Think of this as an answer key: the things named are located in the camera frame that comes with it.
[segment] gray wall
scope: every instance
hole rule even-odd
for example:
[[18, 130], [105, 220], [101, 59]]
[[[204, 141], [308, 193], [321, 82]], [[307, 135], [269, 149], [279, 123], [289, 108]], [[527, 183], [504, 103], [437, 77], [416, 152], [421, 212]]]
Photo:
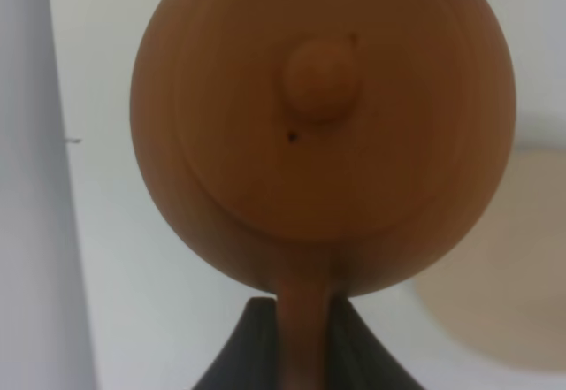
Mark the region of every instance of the gray wall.
[[49, 0], [0, 0], [0, 389], [94, 390]]

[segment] teapot body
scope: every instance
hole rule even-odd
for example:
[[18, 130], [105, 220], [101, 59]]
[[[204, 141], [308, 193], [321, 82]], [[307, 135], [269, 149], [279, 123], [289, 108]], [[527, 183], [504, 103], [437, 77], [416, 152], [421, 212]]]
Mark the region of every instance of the teapot body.
[[204, 260], [273, 293], [364, 294], [478, 220], [515, 87], [486, 0], [163, 0], [131, 124], [151, 196]]

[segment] round lid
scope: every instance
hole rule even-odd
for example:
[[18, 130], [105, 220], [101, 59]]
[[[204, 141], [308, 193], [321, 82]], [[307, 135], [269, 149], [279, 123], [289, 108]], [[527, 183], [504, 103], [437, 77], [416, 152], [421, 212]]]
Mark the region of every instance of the round lid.
[[445, 0], [202, 0], [171, 86], [188, 167], [257, 231], [398, 224], [461, 160], [478, 65]]

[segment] clay teapot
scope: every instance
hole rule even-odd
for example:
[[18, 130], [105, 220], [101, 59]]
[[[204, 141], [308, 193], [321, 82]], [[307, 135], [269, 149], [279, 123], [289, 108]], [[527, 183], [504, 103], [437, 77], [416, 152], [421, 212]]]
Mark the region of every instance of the clay teapot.
[[504, 171], [515, 101], [486, 0], [163, 0], [131, 124], [174, 231], [277, 295], [282, 386], [320, 388], [330, 298], [461, 240]]

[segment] beige surface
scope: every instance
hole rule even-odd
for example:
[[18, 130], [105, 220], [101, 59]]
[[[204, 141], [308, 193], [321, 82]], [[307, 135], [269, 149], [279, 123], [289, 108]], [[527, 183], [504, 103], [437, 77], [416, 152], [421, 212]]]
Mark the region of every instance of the beige surface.
[[515, 155], [486, 214], [417, 277], [458, 340], [514, 366], [566, 371], [566, 154]]

